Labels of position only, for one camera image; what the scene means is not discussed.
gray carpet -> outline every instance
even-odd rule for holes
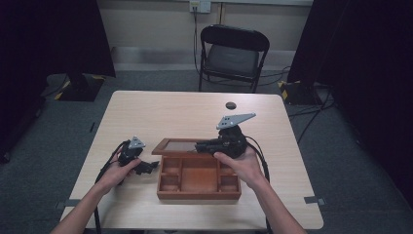
[[[196,92],[197,77],[196,71],[122,71],[105,81],[94,102],[48,97],[40,117],[11,151],[11,162],[0,166],[0,233],[48,233],[58,223],[62,210],[56,209],[56,203],[70,196],[113,92]],[[63,78],[50,76],[45,94]],[[276,78],[262,78],[260,84]],[[205,83],[204,91],[249,93],[249,87]],[[280,91],[273,83],[258,87],[257,93]],[[326,98],[326,90],[319,94]],[[286,109],[293,114],[307,107]],[[291,118],[297,138],[312,117]],[[357,145],[351,125],[337,108],[323,110],[299,146],[315,193],[327,203],[320,207],[324,227],[310,233],[413,233],[412,211],[380,165]]]

white wall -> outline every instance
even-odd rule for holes
[[[187,50],[193,47],[194,16],[182,1],[98,1],[111,47]],[[198,14],[198,33],[218,23],[220,3]],[[223,22],[264,33],[271,50],[295,51],[310,6],[226,3]]]

wooden tray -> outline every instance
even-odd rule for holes
[[[190,142],[195,144],[196,141],[199,139],[168,138],[155,148],[153,154],[163,154],[158,180],[158,198],[240,199],[240,180],[234,171],[210,154],[193,151]],[[168,146],[169,142],[173,142],[173,146]]]

forearm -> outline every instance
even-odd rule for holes
[[[306,233],[265,177],[250,185],[275,233]]]
[[[55,227],[52,233],[83,233],[94,209],[105,194],[104,188],[95,184],[79,204]]]

wooden table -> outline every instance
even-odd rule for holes
[[[225,107],[228,101],[235,110]],[[137,136],[145,144],[140,158],[151,155],[166,137],[215,138],[215,126],[224,115],[255,112],[240,124],[246,136],[260,144],[269,165],[271,184],[306,229],[320,229],[323,220],[282,99],[276,95],[118,91],[113,94],[70,199],[81,199],[123,140]],[[253,191],[242,182],[239,201],[161,201],[157,197],[158,171],[133,175],[112,189],[99,203],[102,228],[145,230],[259,230],[265,216]],[[66,208],[65,217],[72,208]],[[94,218],[88,223],[94,228]]]

